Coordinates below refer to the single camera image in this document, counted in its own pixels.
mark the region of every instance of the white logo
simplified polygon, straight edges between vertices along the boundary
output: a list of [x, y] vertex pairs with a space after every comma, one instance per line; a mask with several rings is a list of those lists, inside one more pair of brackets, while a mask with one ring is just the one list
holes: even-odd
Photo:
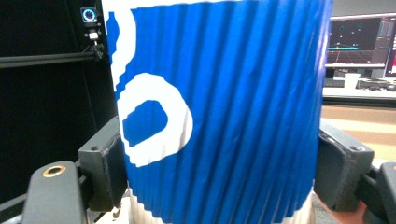
[[[157, 101], [168, 117], [165, 128], [130, 147], [125, 138], [122, 121], [146, 101]], [[159, 161], [179, 152], [190, 140], [192, 114], [178, 89], [163, 77], [143, 73], [136, 75], [125, 86], [117, 101], [120, 117], [120, 134], [125, 145], [125, 153], [137, 167]]]

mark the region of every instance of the computer monitor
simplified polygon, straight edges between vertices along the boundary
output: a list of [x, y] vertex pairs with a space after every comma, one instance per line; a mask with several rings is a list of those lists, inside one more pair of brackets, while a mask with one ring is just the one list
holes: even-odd
[[332, 17], [331, 20], [326, 67], [389, 70], [389, 63], [396, 60], [396, 13]]

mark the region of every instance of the blue corrugated cup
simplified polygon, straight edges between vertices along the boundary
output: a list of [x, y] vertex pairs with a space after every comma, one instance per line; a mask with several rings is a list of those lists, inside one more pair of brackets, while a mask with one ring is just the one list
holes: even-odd
[[290, 222], [313, 185], [331, 0], [104, 0], [135, 223]]

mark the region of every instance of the white cup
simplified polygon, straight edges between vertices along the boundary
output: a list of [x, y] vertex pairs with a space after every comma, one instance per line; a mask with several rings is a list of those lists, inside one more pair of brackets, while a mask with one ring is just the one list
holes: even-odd
[[345, 89], [355, 90], [356, 85], [358, 84], [358, 80], [361, 74], [359, 73], [345, 73]]

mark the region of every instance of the corrugated surface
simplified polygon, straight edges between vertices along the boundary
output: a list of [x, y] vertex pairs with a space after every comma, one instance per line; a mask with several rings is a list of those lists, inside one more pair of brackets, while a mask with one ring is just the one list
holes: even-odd
[[[134, 91], [127, 84], [136, 75], [163, 77], [193, 120], [190, 138], [170, 133], [156, 142], [176, 138], [182, 147], [186, 140], [178, 153], [137, 166], [126, 157], [130, 187], [147, 211], [172, 223], [269, 223], [301, 207], [315, 173], [330, 5], [268, 0], [131, 10], [134, 56], [125, 72], [112, 67], [119, 111], [133, 111], [121, 116], [124, 145], [149, 142], [171, 122], [155, 97], [125, 108], [134, 99], [123, 92]], [[122, 48], [114, 11], [106, 24], [113, 56]]]

